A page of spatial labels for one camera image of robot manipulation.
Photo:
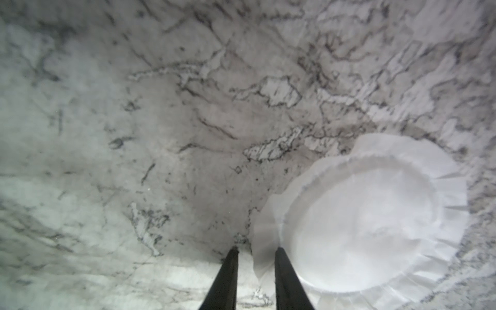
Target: paper plate center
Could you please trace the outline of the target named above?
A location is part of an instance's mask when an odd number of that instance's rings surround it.
[[[319,176],[292,205],[283,230],[293,266],[319,291],[355,292],[408,269],[432,231],[427,178],[391,159],[363,159]]]

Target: paper plate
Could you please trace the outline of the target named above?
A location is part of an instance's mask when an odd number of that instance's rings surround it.
[[[392,310],[432,291],[468,217],[465,179],[441,148],[365,134],[269,197],[251,232],[255,274],[273,297],[281,246],[317,310]]]

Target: white marble surface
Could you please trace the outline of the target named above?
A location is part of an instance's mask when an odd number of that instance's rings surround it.
[[[363,132],[452,154],[472,219],[435,293],[496,308],[496,4],[0,1],[0,309],[196,309],[271,193]]]

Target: white paper plate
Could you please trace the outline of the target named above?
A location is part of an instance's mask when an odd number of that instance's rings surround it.
[[[269,197],[251,232],[254,270],[273,296],[282,246],[317,310],[392,310],[432,291],[468,217],[465,179],[441,148],[366,134]]]

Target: crumpled paper plate rim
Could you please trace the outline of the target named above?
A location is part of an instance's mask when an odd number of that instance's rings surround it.
[[[253,266],[262,288],[268,295],[275,293],[274,253],[281,245],[284,217],[292,202],[323,171],[350,160],[376,156],[393,157],[408,163],[430,179],[442,208],[440,234],[433,240],[424,240],[424,250],[415,258],[411,267],[384,285],[359,292],[336,294],[322,292],[304,284],[310,300],[317,310],[349,307],[392,310],[406,302],[421,300],[432,291],[437,280],[445,275],[451,258],[457,252],[469,218],[466,181],[459,174],[458,165],[444,150],[428,140],[370,133],[357,139],[349,155],[317,160],[295,178],[281,195],[269,197],[254,220],[251,234]]]

